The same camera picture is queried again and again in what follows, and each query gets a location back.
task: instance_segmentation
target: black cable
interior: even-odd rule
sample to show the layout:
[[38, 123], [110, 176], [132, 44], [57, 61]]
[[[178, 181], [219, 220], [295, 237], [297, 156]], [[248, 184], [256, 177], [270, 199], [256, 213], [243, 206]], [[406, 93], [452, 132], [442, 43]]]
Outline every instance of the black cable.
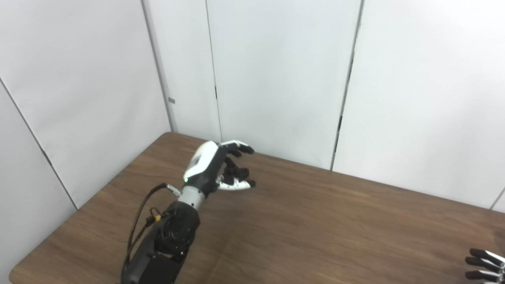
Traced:
[[[144, 200], [142, 200], [142, 203], [140, 204], [140, 207], [138, 208], [138, 211], [137, 211], [137, 214], [135, 215], [135, 218], [133, 219], [133, 224], [131, 226], [131, 229], [130, 229], [130, 235], [128, 236], [128, 245], [126, 247], [126, 255], [125, 255], [125, 259], [123, 261], [123, 268], [121, 269], [121, 283], [123, 282], [123, 274], [124, 274], [124, 271], [126, 270], [126, 267], [128, 264], [130, 264], [130, 253], [131, 253], [131, 250], [133, 248], [133, 245], [132, 245], [132, 239], [133, 239], [133, 234], [135, 233], [135, 227], [137, 227], [137, 222], [138, 222], [138, 219], [140, 218], [140, 214], [142, 213], [142, 209], [144, 208], [147, 200], [157, 191], [163, 189], [163, 188], [167, 188], [167, 184], [166, 183], [162, 183], [160, 185], [157, 185], [155, 188], [153, 188], [152, 190], [149, 191], [149, 193], [144, 197]], [[141, 233], [143, 233], [145, 230], [145, 226], [144, 228], [142, 228], [141, 230]], [[136, 238], [136, 241], [140, 238], [141, 234], [139, 234]]]

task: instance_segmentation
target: brown table top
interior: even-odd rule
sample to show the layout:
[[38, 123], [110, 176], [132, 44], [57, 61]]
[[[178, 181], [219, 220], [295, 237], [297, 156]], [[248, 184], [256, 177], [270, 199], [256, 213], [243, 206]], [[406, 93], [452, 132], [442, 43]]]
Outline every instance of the brown table top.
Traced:
[[[117, 283], [141, 200], [159, 183], [180, 186], [202, 142], [162, 135], [22, 260], [12, 283]], [[176, 283], [470, 284], [470, 247], [503, 252], [498, 212], [261, 154], [238, 165], [257, 187], [210, 195]], [[156, 193], [144, 215], [173, 200]]]

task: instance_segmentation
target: white partition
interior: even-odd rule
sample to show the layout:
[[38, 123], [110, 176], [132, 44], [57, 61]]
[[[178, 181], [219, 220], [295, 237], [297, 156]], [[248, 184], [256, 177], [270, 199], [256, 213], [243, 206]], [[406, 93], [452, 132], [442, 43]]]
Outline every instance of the white partition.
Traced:
[[505, 185], [504, 13], [366, 0], [333, 169], [489, 208]]
[[221, 142], [206, 0], [144, 0], [174, 131]]
[[138, 0], [0, 1], [0, 75], [77, 206], [169, 130]]
[[208, 5], [223, 140], [329, 169], [360, 1]]
[[0, 82], [0, 283], [75, 208]]

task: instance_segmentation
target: robot finger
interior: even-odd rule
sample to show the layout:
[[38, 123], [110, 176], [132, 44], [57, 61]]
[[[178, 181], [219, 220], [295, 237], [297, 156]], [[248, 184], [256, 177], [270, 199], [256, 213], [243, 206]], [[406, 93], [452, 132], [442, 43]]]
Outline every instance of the robot finger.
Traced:
[[465, 272], [465, 277], [470, 280], [487, 280], [491, 282], [498, 282], [499, 274], [484, 270], [474, 270]]
[[465, 262], [474, 265], [474, 266], [482, 266], [484, 268], [489, 269], [492, 272], [499, 273], [500, 267], [492, 263], [491, 261], [487, 259], [481, 259], [477, 257], [467, 257], [465, 258]]
[[220, 182], [218, 185], [218, 189], [223, 191], [240, 191], [240, 190], [247, 190], [255, 186], [256, 182], [254, 180], [238, 181], [238, 178], [236, 178], [233, 184], [226, 184], [224, 182]]
[[470, 249], [470, 254], [472, 256], [478, 257], [480, 259], [487, 259], [495, 265], [501, 266], [505, 263], [505, 258], [494, 254], [490, 251], [479, 250], [479, 249]]
[[228, 156], [224, 158], [224, 162], [228, 168], [235, 168], [237, 166], [235, 162]]
[[242, 152], [241, 152], [241, 151], [239, 151], [239, 150], [230, 150], [230, 151], [228, 151], [228, 153], [230, 153], [230, 154], [234, 155], [234, 156], [235, 156], [235, 157], [237, 157], [237, 158], [242, 157]]
[[231, 153], [231, 151], [239, 150], [243, 153], [254, 154], [254, 149], [251, 146], [238, 140], [226, 141], [219, 144], [219, 146], [226, 148], [229, 153]]

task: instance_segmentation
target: robotic arm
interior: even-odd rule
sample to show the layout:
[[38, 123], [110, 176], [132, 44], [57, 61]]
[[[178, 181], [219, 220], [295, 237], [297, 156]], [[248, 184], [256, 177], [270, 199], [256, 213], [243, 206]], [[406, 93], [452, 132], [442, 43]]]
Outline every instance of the robotic arm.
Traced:
[[[136, 220], [147, 198], [155, 191], [168, 188], [177, 196], [174, 201], [158, 216], [146, 220], [136, 240], [128, 241], [128, 249], [121, 271], [121, 284], [173, 284], [184, 264], [189, 247], [195, 238], [200, 225], [198, 209], [209, 194], [220, 190], [245, 190], [254, 187], [247, 168], [238, 168], [228, 157], [232, 154], [240, 157], [242, 153], [253, 154], [254, 150], [247, 144], [232, 140], [221, 144], [212, 141], [203, 143], [193, 155], [184, 173], [182, 191], [167, 184], [153, 188], [137, 213]], [[218, 175], [221, 165], [226, 167]], [[135, 242], [147, 227], [151, 230], [144, 237], [137, 251], [130, 260], [130, 252]]]

